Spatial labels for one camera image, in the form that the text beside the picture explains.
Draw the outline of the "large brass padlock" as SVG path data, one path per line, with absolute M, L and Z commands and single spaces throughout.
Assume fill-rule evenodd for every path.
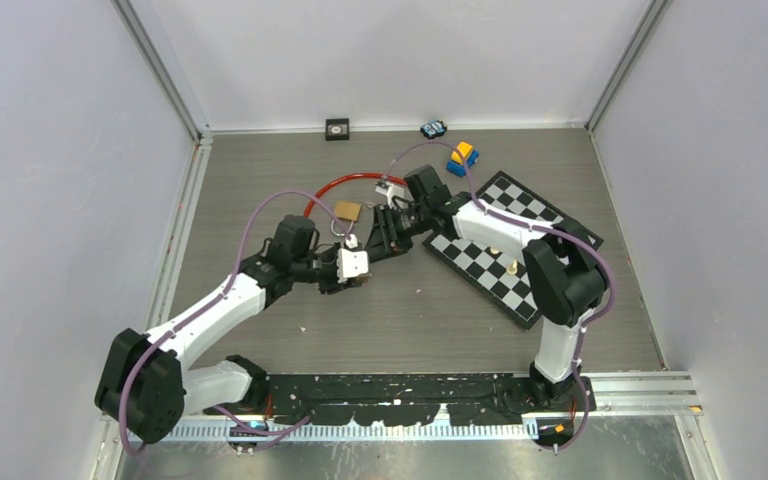
M 345 233 L 351 233 L 355 224 L 359 220 L 362 211 L 362 205 L 353 201 L 339 200 L 335 203 L 334 213 L 336 218 L 345 227 L 345 230 L 338 230 L 335 221 L 330 224 L 331 233 L 337 237 L 343 237 Z

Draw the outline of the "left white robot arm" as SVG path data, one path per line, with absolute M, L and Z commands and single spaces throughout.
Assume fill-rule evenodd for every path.
M 235 406 L 253 414 L 267 404 L 266 371 L 240 355 L 212 367 L 193 364 L 236 326 L 290 293 L 297 283 L 323 294 L 360 285 L 369 256 L 348 235 L 320 250 L 319 232 L 304 216 L 288 215 L 261 249 L 242 260 L 212 292 L 145 333 L 125 329 L 112 341 L 95 406 L 145 444 L 168 435 L 182 416 Z

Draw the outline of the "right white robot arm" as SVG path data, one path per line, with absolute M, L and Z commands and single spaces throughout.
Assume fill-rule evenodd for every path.
M 410 193 L 398 195 L 397 185 L 380 181 L 386 201 L 372 209 L 366 244 L 373 262 L 407 253 L 414 237 L 443 234 L 492 247 L 525 269 L 530 292 L 544 324 L 540 346 L 529 367 L 526 401 L 556 410 L 581 387 L 581 350 L 587 325 L 607 308 L 602 297 L 613 274 L 589 241 L 586 229 L 572 220 L 558 224 L 534 222 L 481 200 L 475 192 L 452 193 L 430 165 L 405 177 Z

